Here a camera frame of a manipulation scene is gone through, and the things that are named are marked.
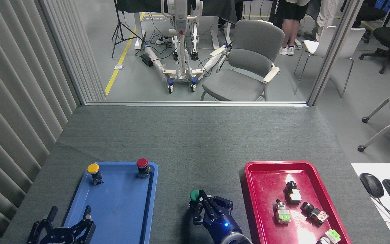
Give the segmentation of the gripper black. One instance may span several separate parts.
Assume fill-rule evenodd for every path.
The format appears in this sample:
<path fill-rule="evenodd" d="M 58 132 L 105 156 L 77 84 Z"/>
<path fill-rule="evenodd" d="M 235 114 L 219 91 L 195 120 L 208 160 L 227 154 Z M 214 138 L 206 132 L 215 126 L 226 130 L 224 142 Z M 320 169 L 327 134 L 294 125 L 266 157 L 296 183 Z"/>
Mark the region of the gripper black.
<path fill-rule="evenodd" d="M 204 207 L 204 198 L 209 198 L 209 212 Z M 242 230 L 232 216 L 233 202 L 219 196 L 212 196 L 200 190 L 191 191 L 189 209 L 192 210 L 194 225 L 203 225 L 210 233 L 214 242 L 222 242 L 233 233 L 242 234 Z"/>
<path fill-rule="evenodd" d="M 41 239 L 42 244 L 78 244 L 90 243 L 96 225 L 91 217 L 91 207 L 86 206 L 83 218 L 70 228 L 54 228 L 52 223 L 55 219 L 58 208 L 51 207 L 47 218 L 34 222 L 29 234 L 27 243 L 37 244 L 43 229 L 46 235 Z"/>

